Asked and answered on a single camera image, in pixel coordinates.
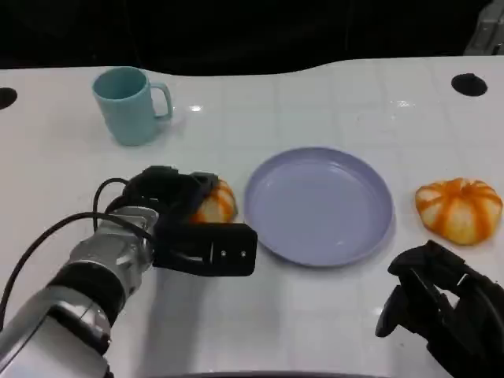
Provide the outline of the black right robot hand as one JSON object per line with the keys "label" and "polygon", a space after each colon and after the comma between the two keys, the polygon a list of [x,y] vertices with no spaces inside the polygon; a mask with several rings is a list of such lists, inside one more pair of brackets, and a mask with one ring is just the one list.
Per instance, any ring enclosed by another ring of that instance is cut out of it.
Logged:
{"label": "black right robot hand", "polygon": [[427,342],[453,377],[503,375],[503,289],[444,246],[429,240],[402,252],[388,267],[399,278],[375,334],[398,326]]}

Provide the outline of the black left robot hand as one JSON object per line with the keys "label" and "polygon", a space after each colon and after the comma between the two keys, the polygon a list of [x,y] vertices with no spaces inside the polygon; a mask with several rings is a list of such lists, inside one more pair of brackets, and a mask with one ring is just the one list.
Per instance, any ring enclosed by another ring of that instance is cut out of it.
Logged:
{"label": "black left robot hand", "polygon": [[213,173],[183,174],[168,166],[150,166],[129,180],[119,206],[144,207],[169,221],[189,221],[218,183]]}

